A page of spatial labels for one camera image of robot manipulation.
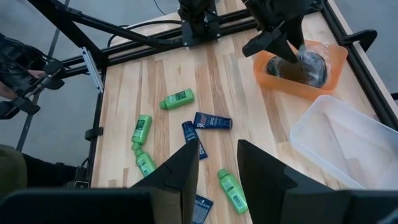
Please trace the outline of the small green bottle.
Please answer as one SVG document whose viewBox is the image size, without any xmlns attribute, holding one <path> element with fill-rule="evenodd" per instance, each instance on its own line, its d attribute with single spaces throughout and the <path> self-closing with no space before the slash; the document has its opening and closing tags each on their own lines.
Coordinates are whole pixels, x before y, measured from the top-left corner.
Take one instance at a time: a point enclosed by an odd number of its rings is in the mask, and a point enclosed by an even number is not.
<svg viewBox="0 0 398 224">
<path fill-rule="evenodd" d="M 173 95 L 167 96 L 163 101 L 159 103 L 159 106 L 163 110 L 173 110 L 193 102 L 194 94 L 193 91 L 189 88 L 184 91 L 180 91 Z"/>
<path fill-rule="evenodd" d="M 136 156 L 136 164 L 144 177 L 147 177 L 156 170 L 156 164 L 148 153 L 142 149 L 137 149 L 134 151 L 134 154 Z"/>
<path fill-rule="evenodd" d="M 239 181 L 226 169 L 217 172 L 220 187 L 238 214 L 248 210 L 248 205 Z"/>
<path fill-rule="evenodd" d="M 152 117 L 150 115 L 141 114 L 136 122 L 136 127 L 132 134 L 132 147 L 133 151 L 141 148 L 147 141 L 147 137 L 152 124 Z"/>
</svg>

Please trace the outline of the dark blue travel tube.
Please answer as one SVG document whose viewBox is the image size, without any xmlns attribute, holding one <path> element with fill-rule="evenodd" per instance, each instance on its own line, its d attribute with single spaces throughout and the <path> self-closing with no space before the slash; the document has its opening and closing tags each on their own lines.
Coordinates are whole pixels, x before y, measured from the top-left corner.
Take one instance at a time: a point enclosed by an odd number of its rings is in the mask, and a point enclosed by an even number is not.
<svg viewBox="0 0 398 224">
<path fill-rule="evenodd" d="M 211 200 L 196 195 L 192 224 L 204 224 L 213 204 Z"/>
<path fill-rule="evenodd" d="M 197 129 L 227 129 L 233 127 L 233 120 L 212 114 L 196 112 L 193 126 Z"/>
<path fill-rule="evenodd" d="M 192 139 L 198 140 L 198 142 L 199 142 L 199 160 L 206 159 L 208 157 L 208 154 L 206 153 L 205 148 L 203 147 L 203 144 L 200 141 L 200 138 L 198 137 L 198 134 L 193 126 L 193 123 L 191 121 L 186 121 L 186 122 L 182 123 L 182 129 L 183 129 L 185 142 L 189 142 Z"/>
</svg>

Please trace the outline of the grey metal frame bracket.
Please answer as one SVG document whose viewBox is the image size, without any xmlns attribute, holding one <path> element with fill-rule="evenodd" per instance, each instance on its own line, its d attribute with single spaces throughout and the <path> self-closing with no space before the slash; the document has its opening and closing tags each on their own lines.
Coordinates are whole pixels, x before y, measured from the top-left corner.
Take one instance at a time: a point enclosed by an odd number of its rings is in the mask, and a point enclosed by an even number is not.
<svg viewBox="0 0 398 224">
<path fill-rule="evenodd" d="M 103 93 L 104 85 L 100 79 L 100 73 L 96 67 L 93 56 L 91 55 L 90 51 L 86 47 L 82 47 L 81 50 L 82 50 L 83 60 L 88 69 L 88 73 L 90 74 L 90 77 L 93 79 L 96 89 L 100 93 Z"/>
</svg>

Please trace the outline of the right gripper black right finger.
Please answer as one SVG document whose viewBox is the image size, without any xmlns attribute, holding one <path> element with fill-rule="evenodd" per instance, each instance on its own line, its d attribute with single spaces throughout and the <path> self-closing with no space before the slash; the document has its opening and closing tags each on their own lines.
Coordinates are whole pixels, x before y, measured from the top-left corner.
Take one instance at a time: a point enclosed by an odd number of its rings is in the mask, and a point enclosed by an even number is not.
<svg viewBox="0 0 398 224">
<path fill-rule="evenodd" d="M 279 224 L 287 193 L 332 191 L 244 139 L 238 141 L 237 160 L 253 224 Z"/>
</svg>

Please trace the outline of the person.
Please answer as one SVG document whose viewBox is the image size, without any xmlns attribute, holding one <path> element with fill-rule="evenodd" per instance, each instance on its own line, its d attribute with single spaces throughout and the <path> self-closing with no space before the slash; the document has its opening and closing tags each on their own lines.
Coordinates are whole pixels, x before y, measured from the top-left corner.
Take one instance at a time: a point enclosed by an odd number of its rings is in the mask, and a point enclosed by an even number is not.
<svg viewBox="0 0 398 224">
<path fill-rule="evenodd" d="M 0 197 L 26 188 L 63 187 L 77 167 L 50 163 L 0 144 Z"/>
</svg>

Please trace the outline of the orange plastic bin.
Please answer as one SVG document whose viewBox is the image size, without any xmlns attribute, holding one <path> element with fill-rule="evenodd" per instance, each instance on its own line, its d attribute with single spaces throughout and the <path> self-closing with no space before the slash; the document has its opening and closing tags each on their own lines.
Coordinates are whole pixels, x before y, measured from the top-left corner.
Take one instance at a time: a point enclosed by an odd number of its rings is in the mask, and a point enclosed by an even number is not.
<svg viewBox="0 0 398 224">
<path fill-rule="evenodd" d="M 314 40 L 306 40 L 304 45 L 327 44 L 329 50 L 329 72 L 326 84 L 321 88 L 315 88 L 303 83 L 286 80 L 283 78 L 275 77 L 266 72 L 268 61 L 276 55 L 262 51 L 254 57 L 254 75 L 257 82 L 262 87 L 272 88 L 275 90 L 295 95 L 308 100 L 314 100 L 320 95 L 331 95 L 336 90 L 340 76 L 343 73 L 343 67 L 348 56 L 348 51 L 339 45 L 329 44 L 328 42 L 317 42 Z"/>
</svg>

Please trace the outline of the black frame clip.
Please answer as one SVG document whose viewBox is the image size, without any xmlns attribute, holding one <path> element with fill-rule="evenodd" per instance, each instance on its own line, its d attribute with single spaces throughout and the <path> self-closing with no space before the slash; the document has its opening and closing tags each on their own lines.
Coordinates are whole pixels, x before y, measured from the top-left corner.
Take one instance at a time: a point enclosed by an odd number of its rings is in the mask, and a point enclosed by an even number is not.
<svg viewBox="0 0 398 224">
<path fill-rule="evenodd" d="M 87 130 L 85 132 L 85 139 L 87 141 L 92 141 L 93 139 L 97 138 L 98 136 L 103 135 L 103 127 L 95 127 Z"/>
</svg>

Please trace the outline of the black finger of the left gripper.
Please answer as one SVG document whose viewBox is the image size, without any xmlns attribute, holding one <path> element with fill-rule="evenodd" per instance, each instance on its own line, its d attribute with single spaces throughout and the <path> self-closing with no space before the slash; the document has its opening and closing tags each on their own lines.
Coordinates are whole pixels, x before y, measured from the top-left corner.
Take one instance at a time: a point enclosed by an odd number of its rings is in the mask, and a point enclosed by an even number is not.
<svg viewBox="0 0 398 224">
<path fill-rule="evenodd" d="M 287 34 L 279 30 L 262 32 L 255 36 L 243 47 L 243 54 L 245 57 L 249 57 L 262 50 L 270 52 L 290 63 L 298 62 L 297 56 L 287 43 Z"/>
<path fill-rule="evenodd" d="M 296 49 L 299 49 L 304 44 L 302 21 L 303 21 L 303 16 L 297 16 L 285 22 L 285 28 L 287 31 L 287 40 Z"/>
</svg>

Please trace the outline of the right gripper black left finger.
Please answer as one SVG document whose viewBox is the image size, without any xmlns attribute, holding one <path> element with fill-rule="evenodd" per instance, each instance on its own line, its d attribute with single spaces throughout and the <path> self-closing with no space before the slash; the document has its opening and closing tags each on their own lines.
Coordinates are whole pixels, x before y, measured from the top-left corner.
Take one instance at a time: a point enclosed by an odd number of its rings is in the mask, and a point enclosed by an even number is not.
<svg viewBox="0 0 398 224">
<path fill-rule="evenodd" d="M 182 146 L 131 187 L 133 224 L 192 224 L 199 168 L 199 140 Z"/>
</svg>

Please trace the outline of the black aluminium table frame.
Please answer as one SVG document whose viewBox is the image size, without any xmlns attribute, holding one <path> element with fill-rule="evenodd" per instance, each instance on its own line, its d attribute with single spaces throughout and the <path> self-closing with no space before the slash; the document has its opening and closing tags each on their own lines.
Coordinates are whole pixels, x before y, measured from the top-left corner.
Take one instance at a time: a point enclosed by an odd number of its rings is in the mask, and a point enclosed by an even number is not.
<svg viewBox="0 0 398 224">
<path fill-rule="evenodd" d="M 175 50 L 184 46 L 181 38 L 182 30 L 174 28 L 143 39 L 129 31 L 127 32 L 127 42 L 99 49 L 78 28 L 78 24 L 83 24 L 104 32 L 110 31 L 113 34 L 121 33 L 122 28 L 90 17 L 77 9 L 66 6 L 58 0 L 28 1 L 76 46 L 87 47 L 94 53 L 95 65 L 102 73 L 100 76 L 102 82 L 106 80 L 106 71 L 110 66 Z M 332 8 L 332 0 L 314 1 L 313 6 L 307 11 L 307 14 L 319 12 L 322 15 L 338 45 L 348 50 L 348 63 L 380 122 L 398 131 L 398 112 L 395 113 L 392 110 L 397 94 L 388 93 L 385 96 L 382 95 L 381 86 L 376 83 L 375 78 L 371 77 L 370 67 L 365 64 L 364 59 L 359 54 L 359 49 L 354 46 L 354 42 L 359 42 L 359 48 L 367 50 L 376 39 L 377 32 L 368 29 L 348 34 L 342 25 L 342 19 L 338 18 L 337 11 Z"/>
</svg>

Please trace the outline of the black disc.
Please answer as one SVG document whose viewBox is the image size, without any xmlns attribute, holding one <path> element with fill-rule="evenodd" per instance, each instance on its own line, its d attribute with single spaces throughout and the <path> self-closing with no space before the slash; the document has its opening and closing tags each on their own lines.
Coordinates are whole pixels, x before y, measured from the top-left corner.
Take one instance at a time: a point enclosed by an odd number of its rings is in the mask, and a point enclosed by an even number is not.
<svg viewBox="0 0 398 224">
<path fill-rule="evenodd" d="M 327 44 L 302 45 L 297 54 L 298 82 L 315 88 L 326 84 L 329 72 L 329 50 Z"/>
<path fill-rule="evenodd" d="M 301 76 L 301 69 L 297 63 L 290 63 L 278 56 L 272 57 L 266 67 L 266 72 L 275 77 L 298 82 Z"/>
</svg>

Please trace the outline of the clear plastic bin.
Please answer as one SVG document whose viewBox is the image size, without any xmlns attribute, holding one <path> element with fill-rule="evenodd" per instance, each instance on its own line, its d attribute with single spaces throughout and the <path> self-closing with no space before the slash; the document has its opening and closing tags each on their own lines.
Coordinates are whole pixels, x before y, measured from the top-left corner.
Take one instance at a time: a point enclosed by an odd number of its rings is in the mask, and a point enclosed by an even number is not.
<svg viewBox="0 0 398 224">
<path fill-rule="evenodd" d="M 398 190 L 398 131 L 328 95 L 290 130 L 293 148 L 345 186 Z"/>
</svg>

